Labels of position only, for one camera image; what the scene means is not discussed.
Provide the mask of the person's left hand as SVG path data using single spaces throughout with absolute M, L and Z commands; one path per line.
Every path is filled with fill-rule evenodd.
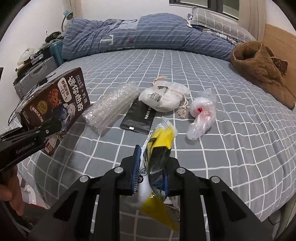
M 11 208 L 22 216 L 25 203 L 22 198 L 21 187 L 17 177 L 17 166 L 1 173 L 1 201 L 9 202 Z

